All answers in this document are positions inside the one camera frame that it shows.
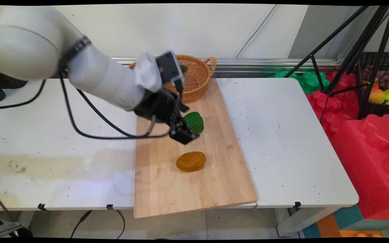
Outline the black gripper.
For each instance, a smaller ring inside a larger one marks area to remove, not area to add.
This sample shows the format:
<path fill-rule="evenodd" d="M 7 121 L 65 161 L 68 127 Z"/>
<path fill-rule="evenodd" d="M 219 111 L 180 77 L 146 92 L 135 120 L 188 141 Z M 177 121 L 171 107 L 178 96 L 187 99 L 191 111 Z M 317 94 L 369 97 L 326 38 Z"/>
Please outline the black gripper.
<path fill-rule="evenodd" d="M 171 125 L 169 137 L 181 144 L 188 144 L 200 137 L 193 132 L 180 112 L 186 113 L 190 109 L 181 102 L 178 94 L 168 89 L 161 89 L 157 93 L 147 92 L 148 97 L 134 109 L 134 113 L 146 120 L 156 117 L 157 123 Z"/>

